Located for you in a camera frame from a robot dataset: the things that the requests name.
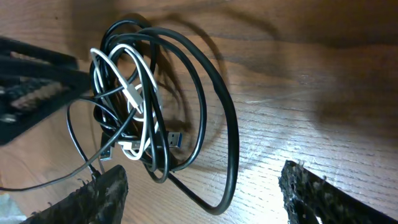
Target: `cord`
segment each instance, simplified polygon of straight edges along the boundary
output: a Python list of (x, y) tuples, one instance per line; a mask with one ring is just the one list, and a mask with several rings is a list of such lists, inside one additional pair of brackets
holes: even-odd
[[(124, 24), (138, 25), (142, 29), (136, 33), (113, 34), (113, 32), (118, 27)], [(218, 95), (221, 104), (223, 105), (224, 113), (226, 116), (227, 129), (228, 129), (227, 180), (226, 180), (223, 197), (219, 202), (219, 204), (215, 207), (206, 203), (203, 199), (201, 199), (194, 192), (188, 189), (181, 181), (179, 181), (176, 177), (174, 177), (170, 173), (170, 171), (175, 172), (187, 168), (199, 155), (200, 149), (203, 145), (203, 140), (205, 137), (205, 130), (206, 130), (206, 119), (207, 119), (206, 100), (205, 100), (205, 93), (201, 85), (201, 81), (191, 61), (178, 47), (168, 42), (167, 40), (160, 38), (159, 35), (164, 35), (173, 40), (176, 40), (177, 42), (180, 42), (198, 60), (201, 66), (205, 69), (206, 73), (209, 75), (213, 83), (215, 92)], [(150, 42), (150, 59), (151, 59), (150, 72), (148, 71), (148, 69), (146, 69), (144, 63), (141, 63), (140, 59), (136, 58), (137, 54), (142, 55), (142, 52), (138, 48), (139, 46), (138, 43), (142, 41)], [(125, 47), (124, 49), (120, 47), (120, 49), (113, 51), (115, 47), (121, 44), (129, 45), (132, 49), (135, 49), (135, 51), (130, 49), (126, 50), (127, 47)], [(173, 52), (186, 66), (186, 68), (189, 71), (189, 74), (192, 77), (195, 88), (197, 89), (197, 94), (200, 104), (200, 127), (195, 147), (191, 155), (183, 162), (178, 164), (171, 163), (170, 161), (170, 149), (169, 149), (169, 143), (167, 141), (165, 124), (160, 109), (161, 102), (159, 101), (160, 98), (158, 98), (159, 93), (149, 75), (153, 73), (155, 70), (156, 57), (157, 57), (157, 52), (159, 51), (159, 46), (162, 46), (165, 49)], [(142, 132), (142, 135), (146, 136), (146, 134), (148, 133), (149, 138), (146, 139), (145, 137), (144, 139), (146, 140), (146, 142), (148, 141), (150, 142), (151, 152), (149, 152), (148, 154), (142, 154), (139, 160), (143, 162), (146, 170), (148, 171), (152, 179), (157, 183), (163, 183), (167, 178), (169, 178), (182, 192), (184, 192), (188, 197), (190, 197), (206, 212), (213, 215), (219, 215), (223, 213), (229, 207), (232, 201), (234, 191), (236, 188), (236, 181), (238, 178), (239, 131), (238, 131), (238, 122), (237, 122), (233, 101), (231, 99), (231, 96), (228, 92), (226, 85), (223, 82), (221, 75), (217, 72), (213, 64), (208, 60), (208, 58), (203, 54), (203, 52), (201, 52), (192, 42), (190, 42), (183, 35), (168, 29), (149, 27), (149, 25), (147, 25), (146, 23), (136, 20), (123, 20), (115, 22), (106, 31), (103, 40), (101, 41), (100, 51), (102, 51), (104, 55), (107, 54), (109, 55), (109, 57), (107, 58), (114, 63), (115, 67), (117, 66), (117, 61), (123, 52), (129, 54), (137, 65), (137, 68), (135, 69), (133, 74), (126, 80), (126, 82), (128, 85), (131, 85), (132, 81), (134, 81), (138, 75), (141, 80), (142, 91), (140, 96), (142, 96), (143, 99), (143, 104), (142, 104), (142, 109), (143, 109), (142, 112), (144, 113), (143, 124), (147, 125), (147, 131)], [(109, 141), (96, 154), (94, 154), (94, 156), (88, 159), (81, 167), (77, 168), (75, 171), (64, 177), (24, 189), (7, 189), (1, 187), (0, 190), (25, 191), (25, 190), (38, 189), (51, 184), (55, 184), (67, 178), (73, 177), (74, 175), (82, 171), (84, 168), (88, 167), (107, 147), (109, 147), (110, 145), (112, 145), (112, 143), (117, 141), (118, 138), (120, 138), (120, 136), (133, 135), (134, 128), (129, 124), (130, 121), (133, 119), (136, 111), (139, 109), (140, 105), (138, 105), (130, 113), (128, 113), (126, 119), (123, 119), (123, 117), (126, 117), (125, 115), (123, 116), (123, 114), (126, 113), (125, 110), (126, 106), (120, 105), (119, 102), (121, 97), (123, 97), (121, 95), (121, 92), (123, 92), (123, 90), (126, 89), (126, 85), (122, 83), (122, 86), (116, 86), (114, 84), (115, 79), (118, 78), (118, 74), (114, 70), (113, 72), (111, 72), (112, 70), (113, 67), (109, 69), (109, 63), (106, 61), (104, 57), (95, 56), (93, 58), (93, 63), (91, 64), (90, 67), (90, 76), (92, 77), (93, 86), (95, 86), (95, 88), (93, 89), (94, 97), (90, 99), (85, 99), (90, 103), (96, 104), (95, 111), (99, 110), (101, 112), (103, 119), (100, 122), (101, 128), (106, 134), (112, 134)], [(101, 88), (99, 88), (98, 83), (97, 85), (95, 85), (95, 82), (99, 82)], [(154, 136), (155, 123), (152, 114), (152, 108), (154, 109), (154, 114), (157, 119), (157, 124), (159, 124), (161, 148), (162, 148), (162, 150), (160, 151), (157, 150), (156, 140)], [(95, 118), (97, 121), (100, 120), (100, 118), (98, 116), (96, 117), (96, 115)], [(84, 152), (80, 149), (78, 143), (77, 144), (75, 143), (75, 145), (78, 148), (79, 153), (83, 157)], [(157, 177), (154, 174), (154, 171), (157, 169), (162, 172), (161, 177)]]

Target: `wooden table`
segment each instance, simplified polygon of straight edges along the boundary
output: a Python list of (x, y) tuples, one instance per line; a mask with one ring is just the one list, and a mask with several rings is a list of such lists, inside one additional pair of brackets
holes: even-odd
[[(339, 189), (398, 218), (397, 7), (397, 1), (367, 0), (2, 0), (0, 32), (74, 55), (87, 71), (88, 51), (99, 47), (107, 27), (137, 13), (186, 35), (219, 68), (234, 100), (241, 143), (230, 208), (217, 217), (206, 214), (170, 181), (155, 184), (140, 162), (117, 147), (104, 166), (127, 170), (125, 223), (287, 223), (278, 186), (286, 159), (304, 162)], [(181, 100), (165, 91), (165, 114), (170, 129), (185, 133), (189, 152), (198, 100), (187, 71), (171, 59), (178, 81), (171, 89)], [(208, 103), (206, 142), (177, 177), (216, 204), (226, 180), (226, 122), (210, 79), (198, 72)], [(92, 131), (91, 113), (90, 105), (76, 103), (71, 114), (89, 155), (101, 134), (97, 124)], [(1, 180), (8, 187), (30, 186), (82, 162), (63, 109), (1, 149)], [(89, 179), (88, 170), (78, 177)], [(12, 197), (29, 215), (79, 186), (72, 178)]]

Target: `wooden surface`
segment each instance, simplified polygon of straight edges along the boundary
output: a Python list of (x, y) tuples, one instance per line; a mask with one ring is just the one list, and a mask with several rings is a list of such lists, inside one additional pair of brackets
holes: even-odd
[[(139, 162), (116, 148), (104, 166), (122, 164), (127, 170), (124, 223), (287, 223), (278, 187), (286, 159), (304, 162), (331, 184), (398, 218), (397, 7), (397, 1), (368, 0), (2, 0), (0, 34), (74, 55), (87, 71), (89, 48), (99, 47), (106, 28), (140, 14), (186, 35), (220, 68), (239, 117), (241, 143), (229, 210), (206, 214), (169, 181), (155, 184)], [(177, 85), (166, 85), (180, 101), (165, 91), (168, 124), (188, 133), (189, 152), (198, 100), (187, 71), (171, 59)], [(206, 143), (177, 177), (216, 204), (226, 180), (225, 118), (210, 79), (203, 69), (198, 72), (208, 103)], [(89, 155), (95, 148), (91, 110), (76, 103), (71, 114)], [(98, 125), (93, 129), (98, 144)], [(61, 110), (1, 149), (1, 180), (8, 187), (30, 186), (81, 163)], [(89, 179), (89, 172), (78, 177)], [(29, 215), (80, 185), (72, 178), (12, 197)]]

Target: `tangled cable bundle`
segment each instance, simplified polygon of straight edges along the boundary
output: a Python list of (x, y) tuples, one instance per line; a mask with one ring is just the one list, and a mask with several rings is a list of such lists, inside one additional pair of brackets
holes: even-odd
[[(139, 26), (141, 30), (135, 33), (114, 34), (114, 31), (118, 27), (125, 24)], [(215, 92), (224, 108), (228, 129), (228, 168), (223, 198), (215, 207), (202, 200), (170, 173), (170, 171), (175, 172), (187, 168), (199, 155), (206, 131), (206, 98), (197, 71), (191, 61), (178, 47), (161, 38), (161, 36), (170, 37), (180, 42), (198, 60), (213, 82)], [(150, 43), (149, 66), (142, 58), (143, 54), (139, 48), (138, 43), (142, 41)], [(157, 63), (157, 55), (159, 54), (159, 46), (173, 52), (186, 66), (197, 90), (200, 102), (200, 127), (197, 141), (192, 153), (183, 162), (176, 161), (170, 152), (167, 131), (162, 116), (162, 98), (153, 75)], [(45, 187), (73, 177), (86, 167), (89, 167), (90, 171), (96, 174), (98, 171), (95, 170), (91, 163), (106, 148), (121, 139), (126, 141), (139, 140), (140, 145), (138, 150), (123, 149), (123, 153), (129, 159), (140, 160), (155, 182), (163, 183), (168, 178), (208, 213), (213, 215), (223, 213), (232, 201), (238, 177), (239, 132), (233, 101), (221, 75), (217, 72), (213, 64), (183, 35), (169, 29), (151, 27), (145, 22), (132, 19), (115, 22), (103, 36), (100, 49), (91, 49), (90, 53), (93, 57), (90, 67), (90, 77), (94, 96), (82, 97), (80, 100), (96, 105), (94, 118), (101, 125), (104, 133), (109, 136), (109, 140), (88, 159), (73, 132), (69, 106), (67, 108), (67, 126), (70, 136), (85, 163), (72, 173), (44, 184), (24, 189), (0, 190), (25, 191)], [(130, 56), (136, 64), (135, 71), (127, 80), (120, 74), (117, 67), (118, 59), (122, 54)], [(140, 79), (141, 84), (134, 86), (132, 82), (137, 77)], [(143, 118), (136, 116), (137, 113), (142, 114)], [(141, 136), (136, 136), (136, 126), (133, 127), (131, 125), (133, 120), (136, 123), (142, 123)], [(157, 134), (160, 136), (160, 141), (156, 140)], [(157, 177), (154, 174), (156, 170), (161, 171), (161, 177)]]

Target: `cable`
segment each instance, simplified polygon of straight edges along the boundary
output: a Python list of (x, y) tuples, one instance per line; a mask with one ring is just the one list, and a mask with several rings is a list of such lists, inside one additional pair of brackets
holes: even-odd
[[(124, 24), (138, 25), (142, 29), (136, 33), (113, 34), (118, 27)], [(228, 130), (228, 167), (223, 197), (219, 204), (215, 207), (206, 203), (170, 173), (170, 171), (175, 172), (187, 168), (199, 155), (205, 138), (207, 109), (205, 93), (203, 91), (200, 78), (192, 62), (178, 47), (159, 37), (160, 35), (164, 35), (181, 43), (196, 58), (196, 60), (198, 60), (200, 65), (209, 75), (215, 92), (220, 99), (221, 104), (223, 105)], [(142, 58), (142, 52), (139, 48), (139, 43), (143, 41), (149, 41), (150, 43), (149, 68), (146, 66), (145, 61)], [(200, 126), (198, 130), (197, 141), (190, 156), (180, 163), (172, 163), (170, 159), (171, 152), (169, 149), (167, 131), (161, 111), (161, 97), (152, 75), (156, 66), (156, 57), (159, 51), (159, 46), (162, 46), (164, 49), (173, 52), (186, 66), (189, 74), (192, 77), (199, 99)], [(84, 152), (81, 150), (76, 140), (72, 126), (70, 126), (73, 142), (75, 143), (75, 146), (82, 158), (86, 161), (81, 167), (73, 171), (71, 174), (37, 186), (24, 189), (0, 188), (0, 190), (22, 191), (37, 189), (72, 177), (84, 168), (88, 167), (108, 146), (112, 145), (119, 138), (122, 136), (132, 136), (133, 133), (136, 133), (137, 130), (134, 129), (135, 127), (129, 125), (129, 123), (131, 123), (130, 121), (133, 119), (136, 111), (142, 109), (141, 112), (143, 112), (144, 118), (141, 119), (141, 121), (143, 121), (143, 125), (139, 152), (134, 152), (133, 150), (129, 152), (123, 151), (125, 155), (127, 155), (129, 158), (133, 157), (142, 161), (147, 172), (155, 182), (163, 183), (167, 178), (169, 178), (181, 191), (183, 191), (206, 212), (213, 215), (219, 215), (223, 213), (229, 207), (233, 199), (236, 181), (238, 178), (239, 131), (233, 101), (221, 75), (217, 72), (213, 64), (208, 60), (203, 52), (201, 52), (183, 35), (168, 29), (149, 27), (148, 24), (136, 20), (123, 20), (115, 22), (103, 36), (100, 50), (92, 52), (97, 54), (93, 56), (93, 63), (90, 67), (90, 76), (92, 79), (92, 86), (94, 87), (94, 97), (86, 100), (90, 103), (96, 104), (94, 112), (95, 119), (99, 121), (102, 130), (106, 134), (111, 135), (111, 138), (93, 157), (87, 160)], [(124, 78), (121, 79), (120, 73), (118, 73), (117, 70), (117, 61), (123, 53), (130, 55), (133, 61), (136, 63), (135, 71), (127, 80)], [(123, 103), (123, 100), (121, 100), (123, 97), (121, 93), (125, 94), (125, 90), (128, 89), (129, 86), (132, 86), (131, 83), (137, 78), (137, 76), (140, 78), (141, 86), (135, 86), (134, 90), (136, 91), (137, 89), (142, 88), (141, 94), (139, 96), (142, 98), (143, 102), (142, 104), (137, 102), (135, 106), (133, 103), (131, 103), (134, 109), (128, 113), (126, 119), (123, 119), (123, 117), (126, 117), (124, 114), (126, 114), (128, 110), (126, 110), (127, 105)], [(121, 82), (121, 86), (115, 85), (116, 79)], [(70, 117), (68, 111), (67, 122), (69, 127)], [(159, 146), (157, 145), (158, 142), (155, 139), (155, 134), (158, 128), (160, 133)], [(150, 152), (143, 153), (147, 147), (146, 145), (150, 145), (151, 150)], [(157, 177), (154, 174), (156, 170), (162, 172), (161, 177)]]

